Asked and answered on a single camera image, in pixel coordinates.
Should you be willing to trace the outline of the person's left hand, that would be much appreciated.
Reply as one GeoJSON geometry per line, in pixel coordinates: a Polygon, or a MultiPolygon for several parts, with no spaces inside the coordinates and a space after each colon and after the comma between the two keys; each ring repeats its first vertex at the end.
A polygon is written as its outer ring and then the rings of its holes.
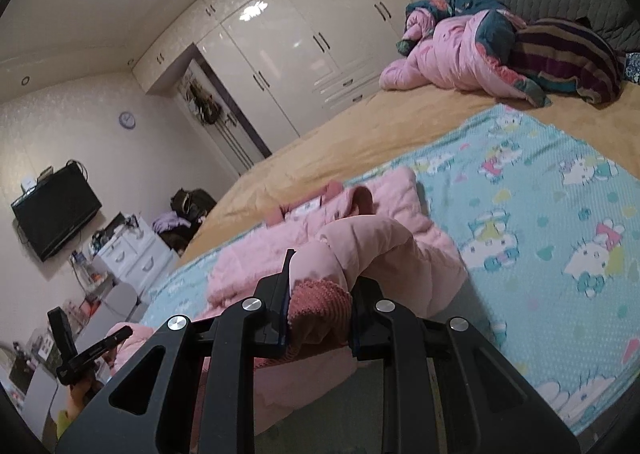
{"type": "Polygon", "coordinates": [[[102,382],[93,375],[87,376],[75,385],[69,385],[67,387],[67,417],[74,420],[103,387],[102,382]]]}

